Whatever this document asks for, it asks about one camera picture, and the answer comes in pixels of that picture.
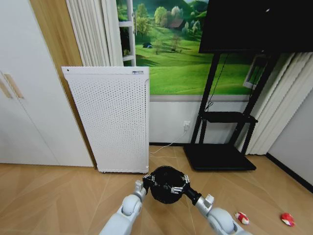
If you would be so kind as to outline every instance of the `television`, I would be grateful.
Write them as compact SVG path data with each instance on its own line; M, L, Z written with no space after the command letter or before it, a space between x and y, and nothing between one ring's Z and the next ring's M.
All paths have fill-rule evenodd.
M313 51L308 0L209 0L199 53Z

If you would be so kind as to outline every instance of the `white cable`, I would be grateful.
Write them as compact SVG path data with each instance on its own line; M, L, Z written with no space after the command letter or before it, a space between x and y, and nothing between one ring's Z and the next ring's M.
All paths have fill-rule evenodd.
M173 141L172 143L170 143L169 145L163 146L162 148L165 148L165 147L168 147L168 146L174 144L176 141L178 141L178 140L179 140L183 135L185 135L186 133L187 133L187 131L184 131L184 133L183 133L181 136L179 136L176 140L174 140L174 141ZM157 152L160 151L162 148L158 149L156 152L149 152L149 153L152 153L152 154L157 153Z

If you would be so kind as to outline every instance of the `baseboard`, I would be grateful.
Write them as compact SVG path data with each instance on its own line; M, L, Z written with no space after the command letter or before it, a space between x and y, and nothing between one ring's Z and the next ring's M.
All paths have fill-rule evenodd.
M156 145L156 146L166 146L170 143L163 143L163 142L149 142L149 145ZM173 143L171 146L185 146L186 143Z
M292 178L295 179L299 184L301 184L303 187L305 187L308 191L313 193L313 185L311 185L308 181L303 179L300 175L295 173L293 170L291 170L288 166L284 165L281 161L274 158L270 153L266 154L266 157L270 159L273 163L275 163L277 166L279 166L284 172L289 174Z

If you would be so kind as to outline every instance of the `cabinet handle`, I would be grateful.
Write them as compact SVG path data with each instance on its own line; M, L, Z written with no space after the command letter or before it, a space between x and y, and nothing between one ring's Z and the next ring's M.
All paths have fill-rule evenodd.
M3 91L4 95L7 98L12 99L10 92L8 91L8 89L6 88L5 84L2 81L0 81L0 89Z
M10 86L12 87L12 89L15 92L15 94L17 95L17 97L20 99L24 99L24 96L22 95L20 89L18 88L18 86L14 82L12 76L9 75L8 73L5 73L4 77L6 78L7 82L10 84Z

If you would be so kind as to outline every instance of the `white electric heater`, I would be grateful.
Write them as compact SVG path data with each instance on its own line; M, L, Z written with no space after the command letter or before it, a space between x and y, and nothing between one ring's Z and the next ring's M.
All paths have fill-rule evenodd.
M62 71L98 170L148 172L149 67L62 67Z

